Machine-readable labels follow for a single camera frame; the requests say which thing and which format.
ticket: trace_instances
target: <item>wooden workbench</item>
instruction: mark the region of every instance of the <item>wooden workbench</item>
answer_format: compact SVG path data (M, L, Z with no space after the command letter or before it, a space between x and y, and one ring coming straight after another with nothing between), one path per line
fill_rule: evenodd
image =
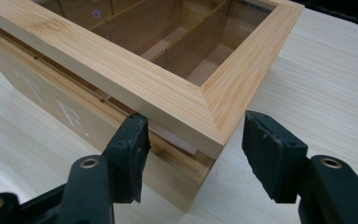
M303 11L250 108L358 174L358 26ZM142 203L115 204L117 223L298 223L275 204L241 150L242 122L187 213L144 186ZM0 191L25 202L64 183L72 162L99 153L23 97L0 74Z

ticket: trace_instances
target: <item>white letter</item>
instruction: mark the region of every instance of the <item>white letter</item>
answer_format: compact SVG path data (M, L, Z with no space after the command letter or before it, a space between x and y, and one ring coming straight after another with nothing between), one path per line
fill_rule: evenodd
M87 137L89 137L89 133L85 133L83 132L81 129L81 124L79 121L79 117L77 116L76 112L73 111L71 108L69 108L68 106L64 105L63 103L61 103L59 100L56 100L58 102L58 104L60 105L63 113L65 114L66 118L69 120L69 123L74 126L76 129L78 129L81 133L85 134Z
M14 73L16 74L17 77L24 79L25 83L28 85L28 87L34 93L34 95L36 96L36 98L39 101L39 103L43 105L42 98L40 98L39 94L37 93L37 90L38 90L37 86L32 81L30 81L30 79L28 79L27 77L25 77L22 74L18 73L17 71L14 71Z

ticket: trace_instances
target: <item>bamboo box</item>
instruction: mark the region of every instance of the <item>bamboo box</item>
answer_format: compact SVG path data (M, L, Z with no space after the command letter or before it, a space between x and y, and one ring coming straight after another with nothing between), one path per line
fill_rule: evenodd
M0 70L99 150L149 118L144 182L187 210L303 7L284 0L0 1Z

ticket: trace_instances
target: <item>clamp jaw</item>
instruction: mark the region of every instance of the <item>clamp jaw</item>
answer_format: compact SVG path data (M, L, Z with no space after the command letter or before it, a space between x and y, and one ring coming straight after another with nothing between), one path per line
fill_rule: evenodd
M306 157L308 146L273 118L246 111L242 149L276 203L295 203L302 223L358 223L358 176L329 156Z

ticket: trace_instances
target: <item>wood grain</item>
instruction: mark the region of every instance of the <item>wood grain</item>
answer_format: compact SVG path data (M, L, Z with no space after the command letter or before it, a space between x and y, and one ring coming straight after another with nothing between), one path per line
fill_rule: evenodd
M30 1L0 1L0 27L217 158L302 8L278 5L201 88Z

